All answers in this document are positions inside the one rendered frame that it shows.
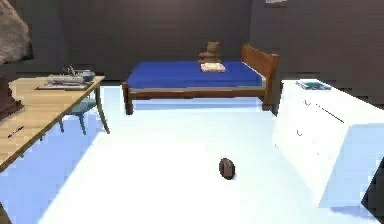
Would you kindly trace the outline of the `white chest of drawers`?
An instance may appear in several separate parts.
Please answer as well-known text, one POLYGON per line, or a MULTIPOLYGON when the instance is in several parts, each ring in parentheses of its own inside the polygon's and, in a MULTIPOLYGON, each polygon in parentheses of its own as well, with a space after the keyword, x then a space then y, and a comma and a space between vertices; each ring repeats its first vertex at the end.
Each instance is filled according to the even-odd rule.
POLYGON ((384 110, 284 80, 273 142, 318 207, 357 206, 384 157, 384 110))

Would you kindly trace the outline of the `black pen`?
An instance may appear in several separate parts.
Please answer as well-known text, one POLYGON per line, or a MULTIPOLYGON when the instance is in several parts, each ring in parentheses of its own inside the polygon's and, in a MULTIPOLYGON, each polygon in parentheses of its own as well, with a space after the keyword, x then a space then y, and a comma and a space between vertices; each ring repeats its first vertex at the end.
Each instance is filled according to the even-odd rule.
POLYGON ((23 128, 24 128, 24 126, 20 126, 20 127, 18 127, 15 131, 13 131, 13 132, 11 132, 10 134, 8 134, 7 138, 11 138, 11 137, 14 136, 17 132, 21 131, 23 128))

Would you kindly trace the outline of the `blue bed with wooden frame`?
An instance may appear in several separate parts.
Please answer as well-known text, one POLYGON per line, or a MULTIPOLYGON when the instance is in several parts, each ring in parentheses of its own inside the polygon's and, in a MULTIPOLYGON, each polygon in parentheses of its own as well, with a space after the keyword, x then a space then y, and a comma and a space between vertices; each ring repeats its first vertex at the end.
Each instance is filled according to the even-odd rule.
POLYGON ((205 72, 194 61, 140 62, 122 83, 125 113, 135 100, 257 97, 273 108, 273 82, 279 56, 249 44, 239 61, 225 61, 223 72, 205 72))

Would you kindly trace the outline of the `brown table lamp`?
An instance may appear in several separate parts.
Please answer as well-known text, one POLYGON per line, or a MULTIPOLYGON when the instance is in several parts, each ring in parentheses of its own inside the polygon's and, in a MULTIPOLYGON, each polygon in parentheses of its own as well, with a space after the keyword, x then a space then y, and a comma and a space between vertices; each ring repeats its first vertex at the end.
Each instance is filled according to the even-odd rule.
MULTIPOLYGON (((0 65, 33 58, 30 29, 11 2, 0 0, 0 65)), ((13 98, 7 76, 0 74, 0 121, 23 107, 13 98)))

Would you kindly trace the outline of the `beige book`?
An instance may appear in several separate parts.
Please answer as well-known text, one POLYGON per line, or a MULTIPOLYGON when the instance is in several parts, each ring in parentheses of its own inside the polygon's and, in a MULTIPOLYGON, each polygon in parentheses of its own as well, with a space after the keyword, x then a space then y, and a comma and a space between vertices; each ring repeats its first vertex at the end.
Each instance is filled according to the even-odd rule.
POLYGON ((203 63, 200 65, 203 72, 225 72, 226 68, 221 63, 203 63))

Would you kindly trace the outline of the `teal book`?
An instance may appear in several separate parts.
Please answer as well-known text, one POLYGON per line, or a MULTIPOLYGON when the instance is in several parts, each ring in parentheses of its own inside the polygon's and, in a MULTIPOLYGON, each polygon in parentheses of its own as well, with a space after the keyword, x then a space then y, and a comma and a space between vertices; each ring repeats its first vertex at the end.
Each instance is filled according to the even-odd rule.
POLYGON ((296 84, 304 90, 330 90, 331 89, 331 86, 324 84, 320 81, 298 80, 296 84))

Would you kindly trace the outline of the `brown oval ball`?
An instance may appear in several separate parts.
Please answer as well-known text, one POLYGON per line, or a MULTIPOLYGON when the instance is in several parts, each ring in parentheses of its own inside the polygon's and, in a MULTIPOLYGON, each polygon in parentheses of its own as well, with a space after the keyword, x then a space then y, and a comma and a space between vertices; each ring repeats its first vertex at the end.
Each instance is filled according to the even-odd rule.
POLYGON ((228 158, 222 158, 219 162, 219 172, 224 179, 232 180, 235 177, 235 165, 228 158))

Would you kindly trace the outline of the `light wooden table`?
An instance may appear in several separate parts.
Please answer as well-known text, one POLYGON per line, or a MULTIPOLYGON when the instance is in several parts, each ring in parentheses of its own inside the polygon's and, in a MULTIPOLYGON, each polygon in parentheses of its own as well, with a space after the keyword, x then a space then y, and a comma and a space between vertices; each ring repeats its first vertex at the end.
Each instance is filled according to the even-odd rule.
POLYGON ((46 77, 19 78, 9 83, 17 100, 24 107, 0 121, 0 173, 58 123, 92 91, 104 129, 110 133, 100 99, 100 85, 104 76, 95 76, 92 84, 83 91, 37 90, 46 83, 46 77), (11 138, 8 134, 18 127, 24 128, 11 138))

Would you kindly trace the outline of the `grey laptop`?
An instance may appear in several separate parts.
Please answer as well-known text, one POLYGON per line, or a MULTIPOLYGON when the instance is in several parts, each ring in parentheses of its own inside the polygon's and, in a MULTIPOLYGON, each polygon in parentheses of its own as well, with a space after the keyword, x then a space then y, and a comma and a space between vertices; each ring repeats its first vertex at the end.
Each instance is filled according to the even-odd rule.
POLYGON ((46 83, 38 86, 37 90, 83 91, 91 84, 91 81, 85 81, 82 76, 50 75, 46 78, 46 83))

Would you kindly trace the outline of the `brown teddy bear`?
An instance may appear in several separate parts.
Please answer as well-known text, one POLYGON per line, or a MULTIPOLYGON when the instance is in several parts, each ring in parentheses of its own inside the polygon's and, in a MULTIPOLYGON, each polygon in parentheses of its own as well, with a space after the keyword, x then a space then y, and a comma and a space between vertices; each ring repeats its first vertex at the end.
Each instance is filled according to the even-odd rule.
POLYGON ((220 43, 217 41, 209 41, 206 51, 198 55, 198 62, 203 63, 220 63, 220 43))

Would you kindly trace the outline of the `grey bowl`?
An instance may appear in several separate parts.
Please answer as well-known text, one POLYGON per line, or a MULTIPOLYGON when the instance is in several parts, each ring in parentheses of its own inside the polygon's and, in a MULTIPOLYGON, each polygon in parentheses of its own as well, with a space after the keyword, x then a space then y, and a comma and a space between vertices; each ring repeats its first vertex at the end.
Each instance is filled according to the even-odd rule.
POLYGON ((81 76, 85 82, 91 82, 95 77, 95 73, 90 70, 81 70, 78 75, 81 76))

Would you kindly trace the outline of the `blue stool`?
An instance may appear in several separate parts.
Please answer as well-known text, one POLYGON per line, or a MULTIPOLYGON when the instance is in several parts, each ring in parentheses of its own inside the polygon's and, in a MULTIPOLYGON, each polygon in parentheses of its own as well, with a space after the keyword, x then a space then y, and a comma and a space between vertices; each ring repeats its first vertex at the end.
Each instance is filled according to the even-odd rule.
POLYGON ((96 106, 95 99, 85 98, 68 112, 69 116, 76 116, 79 119, 80 127, 83 134, 86 134, 84 114, 95 106, 96 106))

